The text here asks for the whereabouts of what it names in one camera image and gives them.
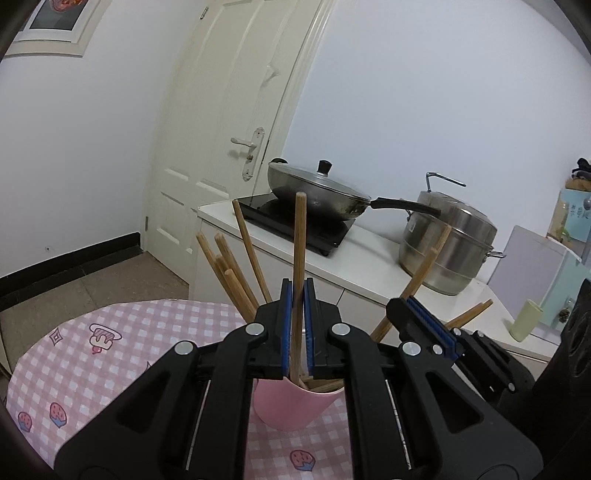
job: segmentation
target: blue gripper pad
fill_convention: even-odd
[[[287,377],[290,366],[291,302],[293,291],[293,282],[285,282],[281,292],[281,307],[283,311],[280,312],[283,318],[283,329],[281,331],[281,372],[284,377]]]
[[[456,338],[414,297],[409,297],[407,299],[407,305],[411,311],[423,321],[425,327],[436,338],[436,341],[443,348],[443,355],[452,361],[457,360],[459,355],[456,352]]]
[[[310,289],[304,282],[304,326],[306,328],[306,361],[308,374],[314,375],[314,335],[312,333],[312,314],[310,305]]]

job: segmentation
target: doorframe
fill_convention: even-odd
[[[283,151],[283,146],[285,145],[287,134],[289,133],[291,122],[296,112],[297,104],[300,100],[301,92],[308,78],[308,74],[310,73],[312,62],[314,61],[316,52],[318,51],[318,45],[320,44],[326,24],[328,23],[330,14],[335,8],[336,2],[337,0],[320,0],[320,5],[316,11],[316,16],[314,17],[314,20],[312,21],[310,28],[308,29],[308,32],[304,38],[304,43],[302,44],[300,52],[298,53],[298,56],[295,60],[294,67],[290,73],[289,79],[287,80],[285,91],[283,92],[283,96],[279,102],[279,108],[277,110],[275,120],[273,121],[271,131],[269,132],[269,141],[256,173],[256,182],[254,187],[255,193],[266,193],[270,191],[266,180],[263,179],[263,181],[259,182],[261,171],[264,169],[263,166],[265,164],[265,159],[269,158],[271,155],[273,155],[273,158],[275,158]],[[150,212],[150,194],[156,181],[153,175],[157,171],[156,145],[161,136],[160,132],[162,129],[162,123],[164,121],[163,115],[165,106],[172,96],[174,80],[181,70],[184,53],[193,44],[198,28],[199,24],[197,24],[195,28],[189,33],[187,40],[183,43],[183,48],[178,53],[178,58],[174,63],[174,67],[167,81],[163,99],[160,102],[160,106],[158,108],[156,117],[157,120],[154,125],[154,135],[152,136],[152,142],[150,146],[150,164],[148,166],[147,178],[144,185],[142,216],[140,219],[140,246],[143,250],[146,250],[148,240],[147,230],[145,229],[145,219],[148,217]]]

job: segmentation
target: pink checkered tablecloth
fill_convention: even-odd
[[[188,300],[119,303],[62,323],[18,361],[7,409],[53,465],[59,448],[180,340],[198,346],[244,325],[233,306]],[[352,479],[345,399],[305,429],[280,432],[251,408],[247,480]]]

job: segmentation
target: tiled floor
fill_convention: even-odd
[[[11,368],[59,324],[112,303],[187,299],[189,286],[148,253],[71,281],[0,312]],[[5,386],[0,383],[0,395]]]

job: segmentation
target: white countertop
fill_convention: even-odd
[[[198,216],[240,238],[240,230],[231,202],[219,202],[199,208]],[[252,243],[284,261],[293,263],[293,242],[248,222]],[[353,225],[328,257],[306,251],[306,270],[362,297],[386,305],[398,297],[410,276],[398,265],[398,244]],[[485,283],[472,280],[459,295],[450,297],[422,286],[415,295],[442,322],[448,322],[479,302],[493,300],[493,305],[471,321],[466,330],[480,330],[511,352],[549,361],[557,347],[529,335],[517,342],[506,325],[513,318]]]

